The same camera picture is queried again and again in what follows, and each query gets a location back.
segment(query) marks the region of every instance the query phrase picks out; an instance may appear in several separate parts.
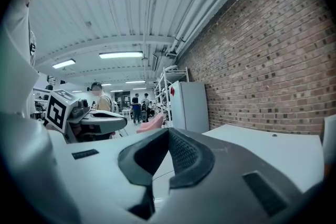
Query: fluorescent light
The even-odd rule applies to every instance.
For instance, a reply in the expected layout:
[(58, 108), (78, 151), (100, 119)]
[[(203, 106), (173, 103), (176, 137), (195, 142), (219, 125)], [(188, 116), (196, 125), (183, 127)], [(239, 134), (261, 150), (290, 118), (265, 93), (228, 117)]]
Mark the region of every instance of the fluorescent light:
[(145, 80), (139, 80), (139, 81), (126, 81), (126, 83), (145, 83)]
[(73, 65), (75, 62), (75, 60), (73, 59), (70, 59), (68, 61), (65, 61), (65, 62), (61, 62), (61, 63), (58, 63), (56, 65), (53, 65), (52, 67), (57, 69), (57, 68), (61, 68), (61, 67), (66, 67), (66, 66), (69, 66), (69, 65)]
[(129, 52), (105, 52), (99, 54), (101, 59), (109, 58), (133, 58), (133, 57), (143, 57), (142, 51), (129, 51)]

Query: chair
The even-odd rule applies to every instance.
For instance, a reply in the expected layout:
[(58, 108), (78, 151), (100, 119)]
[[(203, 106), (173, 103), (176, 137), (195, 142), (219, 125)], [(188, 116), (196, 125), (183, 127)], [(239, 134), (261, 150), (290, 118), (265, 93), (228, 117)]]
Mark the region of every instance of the chair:
[(136, 133), (139, 134), (149, 130), (161, 128), (162, 123), (163, 123), (163, 113), (159, 113), (152, 121), (141, 123), (140, 129), (137, 130)]

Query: ceiling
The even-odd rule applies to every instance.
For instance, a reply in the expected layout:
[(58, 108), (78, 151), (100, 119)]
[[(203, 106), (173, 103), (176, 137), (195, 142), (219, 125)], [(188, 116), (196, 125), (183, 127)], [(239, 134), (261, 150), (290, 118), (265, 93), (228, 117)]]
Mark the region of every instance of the ceiling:
[[(82, 87), (99, 81), (111, 83), (111, 90), (129, 90), (132, 86), (125, 82), (130, 80), (146, 80), (151, 87), (225, 1), (32, 0), (35, 68)], [(99, 57), (101, 52), (117, 51), (142, 51), (144, 58)], [(153, 55), (158, 57), (155, 71)], [(52, 67), (69, 59), (76, 64)]]

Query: brick wall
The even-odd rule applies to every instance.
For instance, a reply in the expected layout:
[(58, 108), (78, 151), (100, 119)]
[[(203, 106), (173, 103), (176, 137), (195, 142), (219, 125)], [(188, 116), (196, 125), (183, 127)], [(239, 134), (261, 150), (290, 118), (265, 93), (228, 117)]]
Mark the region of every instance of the brick wall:
[(336, 113), (336, 27), (324, 0), (229, 0), (177, 62), (224, 123), (321, 134)]

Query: white refrigerator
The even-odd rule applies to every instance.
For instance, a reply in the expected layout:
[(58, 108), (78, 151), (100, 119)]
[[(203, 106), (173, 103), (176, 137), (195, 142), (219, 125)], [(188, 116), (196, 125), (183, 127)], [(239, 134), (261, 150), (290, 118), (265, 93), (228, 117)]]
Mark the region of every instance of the white refrigerator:
[(174, 128), (197, 133), (209, 131), (204, 83), (173, 83), (170, 86), (170, 104)]

